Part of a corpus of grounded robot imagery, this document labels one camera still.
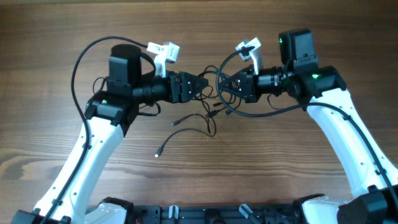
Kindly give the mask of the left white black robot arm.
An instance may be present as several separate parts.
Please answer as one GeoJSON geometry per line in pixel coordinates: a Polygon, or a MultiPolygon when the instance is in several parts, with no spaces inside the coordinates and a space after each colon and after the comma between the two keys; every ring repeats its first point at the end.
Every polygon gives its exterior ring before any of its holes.
{"type": "Polygon", "coordinates": [[[93,211],[88,204],[94,187],[114,150],[123,141],[141,104],[158,101],[186,103],[208,86],[208,80],[165,67],[178,57],[179,46],[148,43],[111,49],[109,75],[80,114],[83,125],[65,165],[33,211],[17,211],[13,223],[134,223],[131,202],[104,199],[93,211]]]}

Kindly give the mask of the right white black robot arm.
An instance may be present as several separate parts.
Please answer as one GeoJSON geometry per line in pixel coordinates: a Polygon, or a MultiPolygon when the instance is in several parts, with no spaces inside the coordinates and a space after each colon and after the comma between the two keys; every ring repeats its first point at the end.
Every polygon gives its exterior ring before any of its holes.
{"type": "Polygon", "coordinates": [[[216,81],[218,94],[246,103],[287,93],[319,125],[337,155],[353,198],[309,195],[291,206],[291,223],[396,223],[397,168],[381,151],[357,113],[346,82],[335,67],[321,67],[308,29],[279,34],[282,65],[265,68],[258,39],[244,40],[236,54],[252,64],[216,81]]]}

